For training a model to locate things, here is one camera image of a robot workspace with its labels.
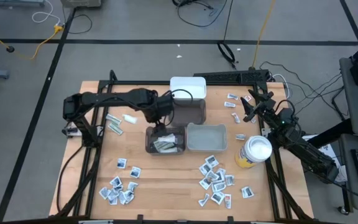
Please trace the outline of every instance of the can with white lid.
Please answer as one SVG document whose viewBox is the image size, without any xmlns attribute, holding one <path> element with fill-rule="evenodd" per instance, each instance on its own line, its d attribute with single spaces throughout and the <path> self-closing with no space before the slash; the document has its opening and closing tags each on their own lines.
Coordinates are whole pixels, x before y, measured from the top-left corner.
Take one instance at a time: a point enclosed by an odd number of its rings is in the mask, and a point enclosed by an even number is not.
<svg viewBox="0 0 358 224">
<path fill-rule="evenodd" d="M 272 155 L 272 144 L 263 136 L 252 136 L 236 153 L 236 162 L 242 168 L 250 168 Z"/>
</svg>

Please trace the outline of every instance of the wheel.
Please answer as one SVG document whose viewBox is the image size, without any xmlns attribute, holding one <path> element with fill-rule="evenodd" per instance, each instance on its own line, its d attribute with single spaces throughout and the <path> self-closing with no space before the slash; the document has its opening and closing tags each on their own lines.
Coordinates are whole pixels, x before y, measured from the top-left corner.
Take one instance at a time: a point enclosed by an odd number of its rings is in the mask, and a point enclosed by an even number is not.
<svg viewBox="0 0 358 224">
<path fill-rule="evenodd" d="M 343 215 L 349 215 L 349 212 L 346 211 L 345 207 L 343 206 L 339 206 L 338 208 L 338 211 L 343 214 Z"/>
</svg>

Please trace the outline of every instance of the wooden tabletop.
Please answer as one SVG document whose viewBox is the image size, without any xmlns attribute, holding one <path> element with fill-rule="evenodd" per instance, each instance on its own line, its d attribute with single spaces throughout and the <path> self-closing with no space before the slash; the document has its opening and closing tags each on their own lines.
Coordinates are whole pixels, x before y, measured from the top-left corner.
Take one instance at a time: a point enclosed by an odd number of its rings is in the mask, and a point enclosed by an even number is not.
<svg viewBox="0 0 358 224">
<path fill-rule="evenodd" d="M 80 92 L 96 92 L 98 82 L 83 82 Z M 114 85 L 113 92 L 127 92 L 133 88 L 148 88 L 157 90 L 159 94 L 169 89 L 168 85 Z M 204 207 L 200 207 L 198 200 L 203 199 L 205 193 L 212 195 L 212 190 L 204 190 L 198 183 L 202 178 L 199 166 L 210 156 L 210 153 L 195 153 L 185 151 L 179 156 L 152 156 L 145 151 L 145 130 L 149 124 L 144 119 L 142 112 L 135 112 L 128 107 L 114 107 L 109 113 L 122 117 L 122 114 L 129 114 L 138 118 L 137 124 L 123 121 L 120 125 L 124 133 L 118 136 L 110 129 L 106 129 L 104 136 L 101 160 L 99 163 L 98 178 L 91 210 L 92 219 L 121 219 L 135 220 L 137 215 L 144 215 L 145 220 L 227 220 L 233 216 L 235 221 L 273 221 L 273 211 L 270 200 L 267 173 L 263 163 L 257 164 L 251 169 L 240 168 L 234 155 L 238 153 L 245 141 L 235 139 L 235 134 L 245 134 L 246 140 L 250 136 L 259 135 L 258 123 L 240 124 L 234 122 L 231 113 L 236 112 L 240 119 L 244 117 L 244 109 L 240 101 L 227 99 L 228 93 L 237 96 L 249 95 L 246 86 L 207 86 L 206 100 L 206 121 L 205 124 L 225 124 L 227 128 L 227 150 L 214 154 L 219 165 L 226 169 L 226 174 L 234 175 L 235 185 L 226 187 L 225 194 L 232 195 L 232 208 L 226 209 L 224 202 L 216 204 L 209 199 Z M 268 90 L 274 92 L 273 99 L 284 100 L 285 93 L 282 83 L 268 83 Z M 225 101 L 236 103 L 235 108 L 225 108 Z M 90 120 L 92 111 L 86 117 Z M 79 148 L 80 138 L 72 138 L 67 142 L 62 165 Z M 60 206 L 70 199 L 78 186 L 85 150 L 83 149 L 67 166 L 62 179 Z M 290 152 L 281 149 L 283 170 L 285 173 L 287 189 L 305 211 L 313 217 L 308 189 L 300 160 Z M 126 158 L 126 169 L 117 168 L 117 158 Z M 142 169 L 139 179 L 130 177 L 132 166 Z M 134 200 L 127 204 L 109 205 L 107 200 L 99 195 L 103 187 L 111 188 L 109 184 L 115 176 L 119 176 L 126 189 L 130 181 L 137 182 L 139 186 L 135 189 Z M 242 198 L 241 188 L 250 186 L 255 196 Z M 279 190 L 277 199 L 281 217 L 284 216 L 282 196 Z M 82 199 L 80 214 L 84 214 L 88 188 L 85 190 Z M 53 198 L 50 214 L 55 214 L 56 194 Z"/>
</svg>

